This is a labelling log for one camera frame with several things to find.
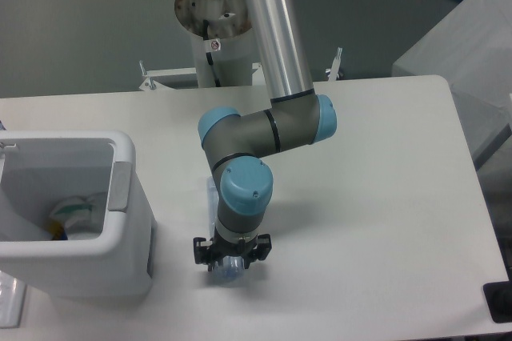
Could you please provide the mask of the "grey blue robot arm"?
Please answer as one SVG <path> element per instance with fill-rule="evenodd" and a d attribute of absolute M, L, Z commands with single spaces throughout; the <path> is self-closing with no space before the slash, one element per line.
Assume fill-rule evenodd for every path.
<path fill-rule="evenodd" d="M 328 97 L 316 94 L 295 25 L 291 0 L 175 0 L 181 25 L 198 39 L 210 86 L 238 84 L 220 54 L 254 33 L 270 108 L 242 115 L 217 107 L 199 120 L 198 134 L 218 192 L 210 237 L 193 241 L 194 260 L 210 270 L 231 259 L 244 267 L 266 259 L 271 238 L 260 231 L 274 179 L 263 158 L 331 137 L 337 116 Z"/>

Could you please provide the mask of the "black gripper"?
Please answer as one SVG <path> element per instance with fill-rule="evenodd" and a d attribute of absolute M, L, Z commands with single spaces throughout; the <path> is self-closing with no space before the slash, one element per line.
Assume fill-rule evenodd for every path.
<path fill-rule="evenodd" d="M 214 269 L 214 262 L 226 256 L 242 257 L 243 266 L 247 270 L 252 263 L 264 261 L 272 250 L 270 234 L 258 235 L 250 241 L 242 239 L 231 243 L 215 231 L 212 239 L 213 242 L 203 237 L 193 238 L 194 262 L 197 265 L 206 265 L 208 271 Z"/>

